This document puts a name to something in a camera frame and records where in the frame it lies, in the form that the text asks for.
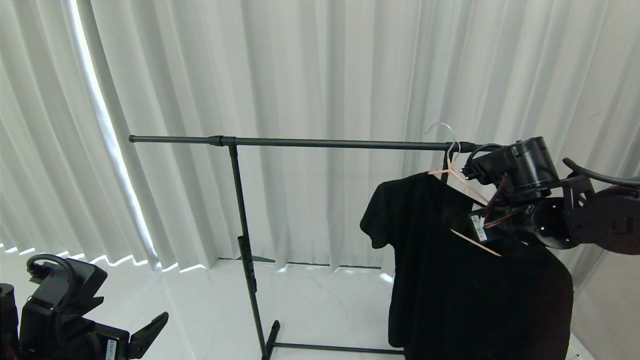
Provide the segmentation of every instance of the black metal rack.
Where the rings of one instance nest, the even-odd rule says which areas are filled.
[[[280,343],[276,341],[278,332],[280,331],[280,322],[275,320],[271,326],[269,338],[264,341],[264,333],[262,332],[262,322],[260,320],[260,312],[258,310],[257,281],[253,271],[253,256],[251,254],[251,243],[249,238],[249,227],[246,219],[246,209],[244,207],[244,195],[242,191],[242,180],[240,178],[240,165],[238,163],[237,147],[245,146],[275,146],[275,147],[323,147],[323,148],[342,148],[342,149],[396,149],[396,150],[431,150],[431,151],[447,151],[452,148],[454,152],[472,152],[478,148],[478,145],[468,142],[456,142],[452,145],[446,143],[429,143],[429,142],[379,142],[379,141],[360,141],[360,140],[311,140],[311,139],[276,139],[276,138],[237,138],[234,136],[209,136],[209,137],[186,137],[186,136],[134,136],[129,137],[130,142],[157,142],[157,143],[202,143],[213,146],[229,148],[229,156],[231,157],[231,167],[234,175],[234,184],[236,186],[236,197],[240,212],[240,224],[242,225],[242,235],[238,236],[238,244],[240,246],[240,257],[243,263],[244,278],[249,291],[249,299],[251,301],[251,309],[253,311],[253,320],[258,334],[258,342],[260,343],[260,352],[262,360],[270,360],[274,347],[284,348],[306,348],[314,350],[336,350],[347,352],[367,352],[376,354],[394,354],[403,355],[402,350],[387,350],[377,348],[358,348],[358,347],[336,347],[328,345],[311,345],[297,343]],[[444,157],[443,169],[447,168],[447,155]],[[447,181],[447,173],[442,174],[441,180]]]

